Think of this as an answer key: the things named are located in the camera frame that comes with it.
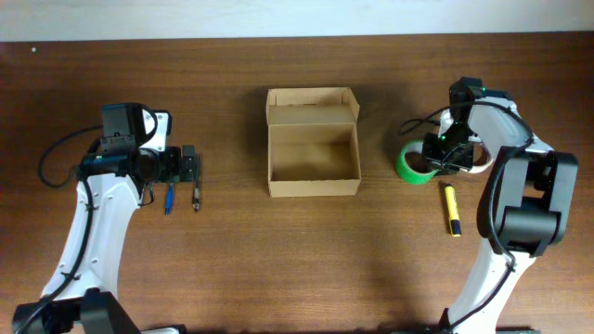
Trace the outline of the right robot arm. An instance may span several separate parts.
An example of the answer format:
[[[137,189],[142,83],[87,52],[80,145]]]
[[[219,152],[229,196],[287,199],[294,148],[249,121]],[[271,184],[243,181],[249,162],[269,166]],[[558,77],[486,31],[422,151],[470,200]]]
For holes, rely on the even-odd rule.
[[[479,253],[462,292],[445,308],[443,333],[494,333],[524,272],[565,234],[578,161],[544,143],[510,94],[462,77],[439,109],[439,130],[423,139],[422,157],[442,173],[470,172],[473,147],[490,158],[477,208]]]

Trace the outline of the beige masking tape roll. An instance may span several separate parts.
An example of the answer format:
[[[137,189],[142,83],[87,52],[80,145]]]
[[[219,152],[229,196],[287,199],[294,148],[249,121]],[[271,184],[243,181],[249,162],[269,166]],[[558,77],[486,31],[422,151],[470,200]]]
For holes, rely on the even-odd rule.
[[[468,173],[482,173],[487,170],[493,162],[493,158],[483,143],[472,144],[472,161]]]

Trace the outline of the yellow highlighter marker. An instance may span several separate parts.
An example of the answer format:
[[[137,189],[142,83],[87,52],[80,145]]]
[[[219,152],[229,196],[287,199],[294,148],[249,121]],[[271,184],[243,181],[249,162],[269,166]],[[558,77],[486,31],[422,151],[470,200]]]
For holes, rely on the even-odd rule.
[[[444,187],[444,191],[450,235],[452,237],[460,237],[462,235],[462,231],[455,189],[454,187],[452,187],[451,184],[446,184]]]

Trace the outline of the green tape roll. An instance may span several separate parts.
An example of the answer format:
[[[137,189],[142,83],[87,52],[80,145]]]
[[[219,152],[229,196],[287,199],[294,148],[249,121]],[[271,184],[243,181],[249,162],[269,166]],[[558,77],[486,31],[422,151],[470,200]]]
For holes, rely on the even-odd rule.
[[[421,153],[423,148],[422,140],[413,140],[406,143],[401,149],[395,163],[395,170],[398,176],[411,185],[423,185],[436,176],[437,170],[421,173],[414,170],[407,162],[408,153]]]

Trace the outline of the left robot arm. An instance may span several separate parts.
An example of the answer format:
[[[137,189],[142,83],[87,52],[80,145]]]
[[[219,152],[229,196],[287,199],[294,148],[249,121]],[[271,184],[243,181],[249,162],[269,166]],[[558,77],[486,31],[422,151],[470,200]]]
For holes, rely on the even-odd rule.
[[[170,146],[173,118],[141,103],[101,109],[96,138],[69,178],[77,183],[76,209],[54,274],[37,302],[17,306],[15,333],[137,333],[117,298],[128,225],[153,203],[156,184],[196,183],[191,145]]]

